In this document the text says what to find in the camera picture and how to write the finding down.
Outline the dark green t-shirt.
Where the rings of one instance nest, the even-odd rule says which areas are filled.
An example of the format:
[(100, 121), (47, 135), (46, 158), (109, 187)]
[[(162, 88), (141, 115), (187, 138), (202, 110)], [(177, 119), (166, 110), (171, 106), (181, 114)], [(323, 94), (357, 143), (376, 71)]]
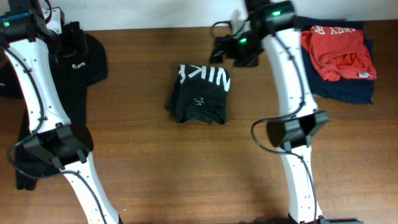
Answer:
[(192, 120), (225, 124), (230, 85), (230, 74), (222, 67), (181, 64), (167, 111), (178, 124)]

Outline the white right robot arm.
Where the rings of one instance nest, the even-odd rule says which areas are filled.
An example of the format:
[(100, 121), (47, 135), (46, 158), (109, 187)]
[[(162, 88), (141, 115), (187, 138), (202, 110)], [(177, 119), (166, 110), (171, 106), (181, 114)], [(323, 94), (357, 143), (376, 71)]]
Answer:
[[(326, 223), (318, 204), (311, 168), (312, 140), (327, 123), (308, 84), (302, 60), (301, 30), (292, 1), (245, 1), (248, 16), (226, 21), (231, 32), (215, 37), (210, 63), (233, 59), (236, 67), (255, 67), (265, 52), (279, 101), (279, 115), (251, 126), (254, 142), (282, 159), (289, 190), (287, 223)], [(265, 124), (272, 147), (258, 140), (255, 127)]]

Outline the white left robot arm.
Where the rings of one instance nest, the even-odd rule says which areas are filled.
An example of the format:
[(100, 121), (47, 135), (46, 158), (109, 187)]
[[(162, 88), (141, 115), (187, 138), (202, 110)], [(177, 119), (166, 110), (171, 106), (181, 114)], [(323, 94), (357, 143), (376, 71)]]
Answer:
[(63, 54), (63, 11), (44, 9), (38, 1), (8, 5), (1, 16), (1, 49), (16, 72), (30, 131), (15, 147), (22, 146), (68, 180), (88, 223), (121, 223), (96, 173), (91, 134), (85, 125), (71, 122), (53, 82), (49, 58)]

